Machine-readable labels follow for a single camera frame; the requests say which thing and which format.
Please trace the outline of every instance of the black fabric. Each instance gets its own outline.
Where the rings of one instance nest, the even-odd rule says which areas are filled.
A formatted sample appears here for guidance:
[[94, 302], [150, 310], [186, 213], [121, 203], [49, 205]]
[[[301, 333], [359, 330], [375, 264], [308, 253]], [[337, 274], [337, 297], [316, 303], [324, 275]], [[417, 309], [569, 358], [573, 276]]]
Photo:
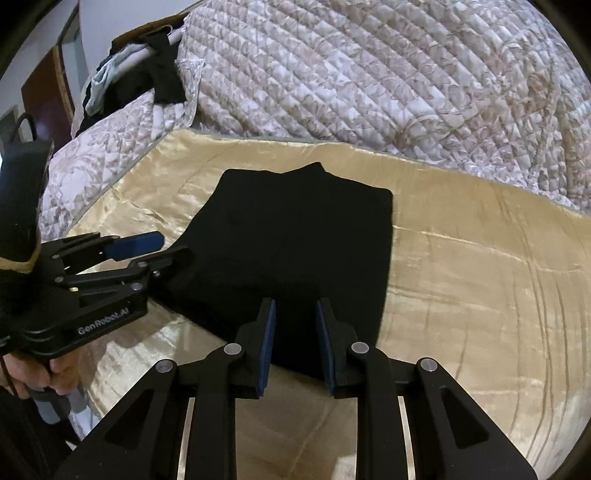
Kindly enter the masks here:
[[0, 478], [50, 480], [72, 452], [64, 439], [72, 434], [67, 421], [49, 426], [32, 400], [0, 388]]
[[232, 341], [277, 301], [273, 362], [322, 378], [315, 302], [375, 345], [392, 244], [389, 190], [341, 179], [319, 163], [284, 174], [228, 170], [176, 242], [193, 260], [155, 298]]
[[[152, 88], [154, 89], [154, 103], [157, 105], [186, 101], [183, 84], [174, 64], [180, 42], [171, 45], [168, 42], [167, 32], [164, 30], [143, 38], [155, 50], [155, 54], [140, 62], [117, 82], [109, 85], [105, 91], [103, 109], [92, 116], [89, 116], [85, 111], [84, 119], [76, 136]], [[82, 102], [83, 107], [86, 107], [89, 98], [90, 85], [86, 89], [86, 96]]]

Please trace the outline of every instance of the light blue fabric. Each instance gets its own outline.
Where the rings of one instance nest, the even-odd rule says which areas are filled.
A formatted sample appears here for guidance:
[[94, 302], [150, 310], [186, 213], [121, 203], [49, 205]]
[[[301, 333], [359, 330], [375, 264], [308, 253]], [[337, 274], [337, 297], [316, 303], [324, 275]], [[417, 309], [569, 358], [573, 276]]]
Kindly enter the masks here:
[[90, 98], [85, 106], [86, 113], [90, 116], [96, 115], [103, 109], [105, 92], [117, 74], [121, 63], [130, 55], [146, 48], [146, 45], [131, 43], [123, 50], [117, 52], [105, 63], [90, 80]]

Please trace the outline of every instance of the gold satin sheet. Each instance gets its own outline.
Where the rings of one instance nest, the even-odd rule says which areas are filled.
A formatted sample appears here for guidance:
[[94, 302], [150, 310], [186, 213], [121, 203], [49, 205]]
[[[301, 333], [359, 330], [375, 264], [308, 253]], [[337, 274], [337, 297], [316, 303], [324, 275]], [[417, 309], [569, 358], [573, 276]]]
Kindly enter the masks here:
[[[71, 234], [156, 229], [168, 246], [227, 168], [285, 172], [315, 161], [394, 194], [378, 347], [410, 362], [436, 358], [547, 478], [591, 416], [591, 218], [515, 187], [346, 144], [182, 130], [141, 159]], [[144, 318], [86, 349], [90, 403], [104, 415], [157, 360], [182, 364], [221, 344], [150, 303]], [[332, 400], [321, 382], [272, 367], [264, 398], [236, 406], [239, 478], [353, 479], [355, 412], [355, 401]]]

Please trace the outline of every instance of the tan strap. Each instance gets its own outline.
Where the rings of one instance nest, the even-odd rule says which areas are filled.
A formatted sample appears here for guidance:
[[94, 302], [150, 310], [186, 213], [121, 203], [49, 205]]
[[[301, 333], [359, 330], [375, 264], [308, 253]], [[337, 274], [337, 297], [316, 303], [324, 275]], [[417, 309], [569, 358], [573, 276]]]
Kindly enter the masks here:
[[0, 257], [0, 270], [12, 270], [13, 272], [18, 273], [31, 273], [37, 260], [39, 259], [39, 255], [41, 254], [41, 241], [37, 240], [37, 247], [35, 251], [31, 255], [31, 258], [26, 262], [13, 262], [12, 260], [7, 260], [6, 258]]

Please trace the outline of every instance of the human hand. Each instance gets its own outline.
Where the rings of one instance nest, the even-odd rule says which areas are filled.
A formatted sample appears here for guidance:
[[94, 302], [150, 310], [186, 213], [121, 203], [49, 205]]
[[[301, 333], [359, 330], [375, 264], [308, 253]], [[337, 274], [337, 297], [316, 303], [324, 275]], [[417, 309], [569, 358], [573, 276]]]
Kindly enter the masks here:
[[[31, 387], [50, 387], [58, 395], [66, 395], [74, 390], [80, 381], [78, 358], [80, 349], [67, 353], [49, 362], [49, 370], [26, 353], [13, 352], [4, 356], [4, 362], [17, 394], [21, 398], [29, 398], [25, 385]], [[10, 393], [9, 382], [0, 370], [0, 386]]]

